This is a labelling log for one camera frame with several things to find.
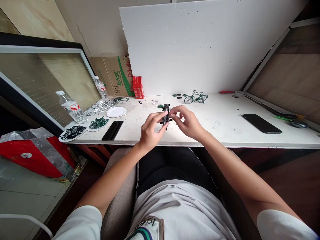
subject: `water bottle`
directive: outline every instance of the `water bottle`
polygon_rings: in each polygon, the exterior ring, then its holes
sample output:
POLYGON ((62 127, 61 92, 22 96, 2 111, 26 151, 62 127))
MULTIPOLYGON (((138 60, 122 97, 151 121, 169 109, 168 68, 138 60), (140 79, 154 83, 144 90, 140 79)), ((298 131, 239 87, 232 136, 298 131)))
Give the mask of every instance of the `water bottle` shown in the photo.
POLYGON ((88 121, 87 116, 81 110, 80 106, 75 100, 66 95, 64 91, 57 91, 59 96, 60 105, 69 113, 69 115, 79 124, 86 123, 88 121))
POLYGON ((107 90, 106 90, 106 87, 104 86, 103 82, 100 81, 98 76, 95 76, 94 79, 95 79, 95 84, 96 84, 96 87, 100 93, 101 98, 102 99, 108 98, 107 90))

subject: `smartphone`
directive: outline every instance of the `smartphone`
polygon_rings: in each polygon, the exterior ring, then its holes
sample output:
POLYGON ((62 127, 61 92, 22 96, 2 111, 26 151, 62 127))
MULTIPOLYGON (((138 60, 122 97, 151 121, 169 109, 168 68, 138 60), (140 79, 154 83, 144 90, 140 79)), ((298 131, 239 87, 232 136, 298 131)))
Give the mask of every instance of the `smartphone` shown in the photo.
POLYGON ((263 133, 282 133, 280 129, 268 123, 257 114, 243 114, 242 116, 263 133))
POLYGON ((113 141, 118 134, 123 121, 114 121, 109 127, 106 134, 102 137, 102 141, 113 141))

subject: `green bicycle model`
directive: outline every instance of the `green bicycle model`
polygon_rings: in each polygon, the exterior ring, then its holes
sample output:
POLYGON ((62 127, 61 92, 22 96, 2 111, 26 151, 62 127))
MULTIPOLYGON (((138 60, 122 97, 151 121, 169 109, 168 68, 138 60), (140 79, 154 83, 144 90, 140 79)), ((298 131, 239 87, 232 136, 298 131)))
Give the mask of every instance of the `green bicycle model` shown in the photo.
POLYGON ((196 94, 199 95, 197 98, 194 97, 196 90, 193 90, 192 96, 188 96, 184 99, 184 103, 185 104, 190 104, 193 101, 198 101, 199 103, 204 103, 205 100, 207 100, 208 95, 207 94, 203 94, 203 92, 201 92, 200 94, 196 94))

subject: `cardboard box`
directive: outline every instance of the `cardboard box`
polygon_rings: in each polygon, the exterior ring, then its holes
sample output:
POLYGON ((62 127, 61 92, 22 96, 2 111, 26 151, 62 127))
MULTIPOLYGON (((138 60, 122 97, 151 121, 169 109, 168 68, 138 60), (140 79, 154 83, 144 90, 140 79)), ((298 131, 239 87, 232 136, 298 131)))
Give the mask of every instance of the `cardboard box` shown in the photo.
POLYGON ((133 92, 136 99, 144 99, 143 86, 141 83, 141 76, 133 76, 133 92))
POLYGON ((128 56, 90 57, 95 74, 106 86, 108 95, 134 96, 133 79, 128 56))

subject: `black pants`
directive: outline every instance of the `black pants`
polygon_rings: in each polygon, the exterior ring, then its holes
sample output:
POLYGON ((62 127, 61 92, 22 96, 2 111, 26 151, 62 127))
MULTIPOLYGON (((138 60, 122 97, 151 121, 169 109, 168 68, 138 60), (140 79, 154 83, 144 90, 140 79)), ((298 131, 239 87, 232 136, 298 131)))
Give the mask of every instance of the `black pants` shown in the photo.
POLYGON ((165 180, 184 180, 220 199, 212 178, 188 147, 155 147, 139 161, 137 196, 165 180))

